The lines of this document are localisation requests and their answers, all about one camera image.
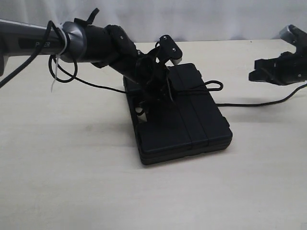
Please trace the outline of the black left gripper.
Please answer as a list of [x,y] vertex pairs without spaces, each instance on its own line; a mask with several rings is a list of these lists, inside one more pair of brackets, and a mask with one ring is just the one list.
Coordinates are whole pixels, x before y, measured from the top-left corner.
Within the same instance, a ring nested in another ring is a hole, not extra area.
[[142,120],[147,119],[155,101],[175,105],[167,67],[156,61],[157,54],[158,48],[154,48],[147,54],[125,55],[115,62],[115,70],[136,83],[143,93],[134,96],[134,112]]

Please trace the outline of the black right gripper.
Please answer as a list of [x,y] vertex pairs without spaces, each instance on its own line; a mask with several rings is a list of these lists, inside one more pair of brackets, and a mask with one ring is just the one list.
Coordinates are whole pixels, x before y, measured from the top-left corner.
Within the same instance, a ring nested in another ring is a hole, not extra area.
[[[249,73],[249,81],[285,86],[307,80],[307,33],[295,25],[287,25],[279,35],[295,47],[295,52],[286,51],[276,58],[255,60],[255,70]],[[272,74],[264,69],[272,69]]]

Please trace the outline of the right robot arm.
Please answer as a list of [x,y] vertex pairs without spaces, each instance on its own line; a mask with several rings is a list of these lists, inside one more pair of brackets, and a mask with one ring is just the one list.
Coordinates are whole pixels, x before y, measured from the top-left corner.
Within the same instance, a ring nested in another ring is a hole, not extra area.
[[281,40],[295,47],[295,52],[286,51],[276,58],[255,60],[249,81],[286,86],[307,80],[307,33],[290,24],[279,35]]

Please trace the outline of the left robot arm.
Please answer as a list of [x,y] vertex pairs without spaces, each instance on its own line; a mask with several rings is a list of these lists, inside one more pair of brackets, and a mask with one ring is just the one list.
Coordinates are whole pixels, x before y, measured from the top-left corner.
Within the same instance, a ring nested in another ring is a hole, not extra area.
[[26,61],[8,76],[6,85],[39,55],[61,59],[67,63],[91,63],[97,68],[111,67],[139,85],[142,91],[140,106],[148,111],[152,106],[173,108],[175,92],[165,64],[156,62],[159,48],[149,53],[137,49],[125,31],[117,25],[104,28],[89,21],[75,19],[56,26],[49,21],[46,27],[1,20],[0,68],[5,69],[10,57],[25,56]]

